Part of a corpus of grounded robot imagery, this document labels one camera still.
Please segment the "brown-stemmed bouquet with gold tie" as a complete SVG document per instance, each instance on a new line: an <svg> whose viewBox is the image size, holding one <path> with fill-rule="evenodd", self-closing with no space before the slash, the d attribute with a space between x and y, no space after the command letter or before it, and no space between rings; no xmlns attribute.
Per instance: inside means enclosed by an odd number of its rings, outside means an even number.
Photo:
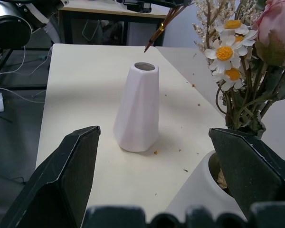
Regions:
<svg viewBox="0 0 285 228"><path fill-rule="evenodd" d="M156 39L165 31L166 27L171 23L171 21L177 17L181 12L183 12L188 6L181 6L181 7L168 7L169 11L165 17L165 19L163 20L163 22L161 22L157 28L157 30L155 31L155 33L150 37L148 43L146 44L145 48L144 48L144 53L149 49L149 47L151 47Z"/></svg>

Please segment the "white twisted ceramic vase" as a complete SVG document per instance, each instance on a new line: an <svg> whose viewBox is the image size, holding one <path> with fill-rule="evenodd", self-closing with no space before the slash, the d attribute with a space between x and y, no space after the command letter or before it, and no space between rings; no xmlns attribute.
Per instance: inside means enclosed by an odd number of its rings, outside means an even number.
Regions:
<svg viewBox="0 0 285 228"><path fill-rule="evenodd" d="M114 136L129 152L148 150L159 137L159 67L133 64L116 115Z"/></svg>

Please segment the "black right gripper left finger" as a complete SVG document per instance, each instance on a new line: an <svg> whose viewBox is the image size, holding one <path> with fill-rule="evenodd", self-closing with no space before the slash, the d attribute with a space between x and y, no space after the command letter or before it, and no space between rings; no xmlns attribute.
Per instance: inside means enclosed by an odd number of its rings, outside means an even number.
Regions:
<svg viewBox="0 0 285 228"><path fill-rule="evenodd" d="M90 196L99 126L76 130L36 168L0 228L80 228Z"/></svg>

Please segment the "black metal floor frame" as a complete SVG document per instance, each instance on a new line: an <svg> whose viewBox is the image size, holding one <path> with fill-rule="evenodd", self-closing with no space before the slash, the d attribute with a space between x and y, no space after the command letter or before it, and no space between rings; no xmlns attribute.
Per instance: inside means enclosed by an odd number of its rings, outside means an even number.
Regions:
<svg viewBox="0 0 285 228"><path fill-rule="evenodd" d="M29 55L38 55L39 64L32 72L23 72L28 67ZM21 47L17 49L0 48L0 87L11 91L45 90L47 88L48 73L52 47Z"/></svg>

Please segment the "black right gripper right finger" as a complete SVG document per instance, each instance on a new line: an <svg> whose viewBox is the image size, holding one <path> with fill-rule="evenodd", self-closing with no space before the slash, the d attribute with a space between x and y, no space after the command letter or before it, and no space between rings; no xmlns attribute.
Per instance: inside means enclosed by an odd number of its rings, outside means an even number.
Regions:
<svg viewBox="0 0 285 228"><path fill-rule="evenodd" d="M211 128L212 140L231 195L248 217L256 202L285 201L285 160L259 138Z"/></svg>

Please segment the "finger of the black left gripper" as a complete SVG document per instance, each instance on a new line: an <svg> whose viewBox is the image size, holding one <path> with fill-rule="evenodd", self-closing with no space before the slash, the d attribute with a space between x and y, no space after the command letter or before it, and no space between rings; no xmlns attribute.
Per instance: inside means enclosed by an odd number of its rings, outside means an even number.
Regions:
<svg viewBox="0 0 285 228"><path fill-rule="evenodd" d="M152 4L164 7L181 7L194 3L193 0L152 0Z"/></svg>

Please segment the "wooden desk with black legs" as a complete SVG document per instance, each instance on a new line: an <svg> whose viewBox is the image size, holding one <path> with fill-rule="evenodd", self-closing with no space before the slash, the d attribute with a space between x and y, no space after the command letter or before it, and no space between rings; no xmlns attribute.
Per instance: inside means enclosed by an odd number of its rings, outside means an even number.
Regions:
<svg viewBox="0 0 285 228"><path fill-rule="evenodd" d="M124 10L110 0L68 0L59 11L66 44L73 44L71 19L108 20L123 22L122 45L127 45L129 23L155 24L159 28L167 13L153 8L151 13L138 13Z"/></svg>

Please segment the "white round ceramic vase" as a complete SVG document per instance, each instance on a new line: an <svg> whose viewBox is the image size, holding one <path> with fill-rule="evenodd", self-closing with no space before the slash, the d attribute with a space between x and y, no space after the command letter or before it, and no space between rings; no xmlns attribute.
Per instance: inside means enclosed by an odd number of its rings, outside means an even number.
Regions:
<svg viewBox="0 0 285 228"><path fill-rule="evenodd" d="M241 127L238 131L261 139L265 129L254 132ZM206 207L214 216L231 212L246 218L228 189L215 149L201 160L166 210L183 220L185 210L193 205Z"/></svg>

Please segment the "daisy and pink rose bouquet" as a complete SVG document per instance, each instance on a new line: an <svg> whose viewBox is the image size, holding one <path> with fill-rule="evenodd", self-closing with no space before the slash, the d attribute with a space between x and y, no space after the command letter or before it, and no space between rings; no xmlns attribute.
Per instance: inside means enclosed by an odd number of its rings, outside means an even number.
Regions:
<svg viewBox="0 0 285 228"><path fill-rule="evenodd" d="M285 0L193 1L226 127L262 137L263 116L285 99Z"/></svg>

